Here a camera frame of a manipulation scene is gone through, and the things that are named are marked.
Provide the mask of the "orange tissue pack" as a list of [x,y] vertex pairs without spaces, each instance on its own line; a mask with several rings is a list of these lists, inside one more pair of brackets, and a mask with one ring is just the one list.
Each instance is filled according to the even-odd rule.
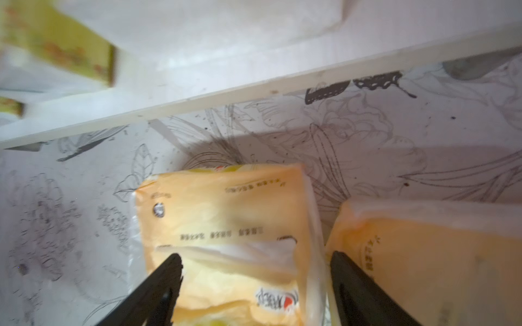
[[324,244],[300,164],[149,176],[131,199],[131,280],[182,260],[174,325],[321,325]]
[[422,325],[521,324],[520,205],[348,200],[336,251]]

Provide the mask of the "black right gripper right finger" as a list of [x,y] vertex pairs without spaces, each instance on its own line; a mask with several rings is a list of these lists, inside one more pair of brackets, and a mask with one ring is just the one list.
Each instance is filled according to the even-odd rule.
[[345,253],[333,253],[330,274],[341,325],[420,324]]

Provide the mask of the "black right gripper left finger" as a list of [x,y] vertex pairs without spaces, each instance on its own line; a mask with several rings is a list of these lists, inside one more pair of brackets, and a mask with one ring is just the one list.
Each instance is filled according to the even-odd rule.
[[172,317],[183,281],[182,258],[170,255],[123,302],[98,324],[102,326],[173,324]]

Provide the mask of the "yellow green tissue pack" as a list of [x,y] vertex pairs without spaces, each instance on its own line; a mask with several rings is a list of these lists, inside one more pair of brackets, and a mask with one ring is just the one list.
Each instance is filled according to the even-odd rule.
[[0,99],[0,126],[5,126],[23,118],[24,105],[13,99]]
[[106,90],[113,46],[54,1],[1,2],[1,96],[36,103]]

